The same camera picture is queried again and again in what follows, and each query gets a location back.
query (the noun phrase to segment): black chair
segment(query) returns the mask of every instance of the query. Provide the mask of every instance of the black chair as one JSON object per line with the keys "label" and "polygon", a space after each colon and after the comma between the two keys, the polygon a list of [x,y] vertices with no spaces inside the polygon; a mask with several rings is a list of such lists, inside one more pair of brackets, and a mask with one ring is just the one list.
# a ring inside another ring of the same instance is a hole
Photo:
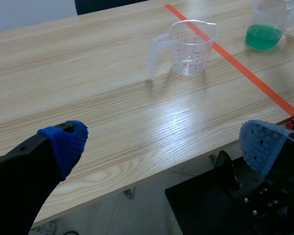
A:
{"label": "black chair", "polygon": [[129,5],[146,0],[75,0],[78,15]]}

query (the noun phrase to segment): blue gripper pad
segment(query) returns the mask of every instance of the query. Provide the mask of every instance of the blue gripper pad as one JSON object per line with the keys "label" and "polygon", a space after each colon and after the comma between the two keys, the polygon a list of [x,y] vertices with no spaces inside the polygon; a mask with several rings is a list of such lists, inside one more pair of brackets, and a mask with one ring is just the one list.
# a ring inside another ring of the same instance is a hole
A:
{"label": "blue gripper pad", "polygon": [[260,120],[249,120],[240,131],[241,150],[245,161],[265,178],[292,131]]}
{"label": "blue gripper pad", "polygon": [[76,124],[72,133],[55,126],[49,126],[38,130],[38,134],[47,136],[50,139],[53,154],[61,173],[62,181],[70,174],[77,158],[84,152],[88,138],[87,126],[81,121],[67,121]]}

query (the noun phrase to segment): table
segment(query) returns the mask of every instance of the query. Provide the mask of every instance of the table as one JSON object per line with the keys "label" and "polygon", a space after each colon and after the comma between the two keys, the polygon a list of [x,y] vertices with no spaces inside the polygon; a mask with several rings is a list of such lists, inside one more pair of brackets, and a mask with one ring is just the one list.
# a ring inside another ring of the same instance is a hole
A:
{"label": "table", "polygon": [[147,80],[151,39],[178,21],[165,3],[218,23],[217,42],[294,106],[294,31],[279,49],[248,49],[250,1],[149,0],[0,33],[0,155],[66,120],[90,132],[34,226],[229,146],[248,119],[288,118],[215,51],[193,78],[174,74],[164,52]]}

